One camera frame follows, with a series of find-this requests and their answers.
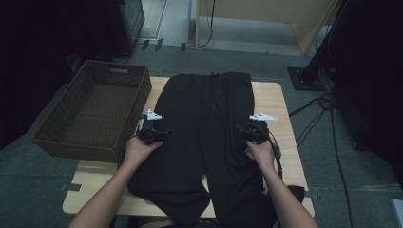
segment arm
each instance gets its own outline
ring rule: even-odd
[[[113,177],[84,205],[68,227],[108,227],[137,167],[162,142],[145,145],[137,137],[126,144],[125,160]]]
[[[281,227],[317,227],[317,223],[309,212],[278,176],[271,144],[268,141],[262,144],[246,143],[252,150],[255,161],[266,181]]]

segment gray carpet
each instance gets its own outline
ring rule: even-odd
[[[242,71],[254,81],[275,82],[282,87],[288,111],[307,104],[323,92],[295,91],[287,67],[306,67],[309,57],[265,53],[154,46],[137,47],[125,61],[147,65],[153,76],[180,73],[210,74]],[[62,211],[66,192],[78,161],[50,157],[30,143],[30,137],[54,107],[66,86],[59,89],[31,130],[0,151],[0,227],[66,227],[72,215]],[[296,138],[321,111],[314,105],[291,118]],[[336,145],[350,196],[354,227],[397,227],[391,199],[403,200],[391,167],[371,151],[355,151],[348,127],[334,111]],[[349,227],[349,215],[333,146],[331,115],[327,111],[299,148],[320,227]],[[125,227],[119,217],[117,227]]]

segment hand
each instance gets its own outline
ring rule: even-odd
[[[260,170],[263,168],[273,168],[275,155],[273,153],[272,144],[269,141],[265,141],[261,144],[254,144],[246,141],[246,144],[252,150],[253,157],[256,163],[259,165]]]
[[[125,160],[123,163],[129,163],[136,166],[143,163],[155,149],[163,145],[163,142],[154,142],[150,145],[145,144],[137,136],[132,137],[126,144]]]

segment black clothing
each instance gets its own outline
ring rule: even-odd
[[[159,129],[172,135],[139,167],[128,191],[183,226],[196,224],[211,199],[224,227],[272,227],[273,203],[261,193],[259,167],[243,152],[246,143],[235,128],[248,121],[254,105],[249,74],[170,78],[155,112],[163,116]]]

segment black stand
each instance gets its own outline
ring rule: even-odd
[[[305,68],[302,67],[288,67],[288,73],[291,77],[291,82],[295,90],[312,90],[312,91],[325,91],[325,85],[321,82],[319,77],[313,81],[304,80]]]
[[[337,12],[336,18],[339,18],[342,9],[345,7],[347,1],[342,1],[340,8]],[[333,25],[329,34],[337,25]],[[291,81],[295,90],[312,90],[312,91],[325,91],[325,85],[319,77],[319,71],[321,68],[336,68],[329,56],[329,47],[327,44],[330,42],[329,35],[326,35],[322,45],[320,45],[317,53],[312,58],[311,62],[306,68],[302,67],[288,67],[288,73],[290,74]]]

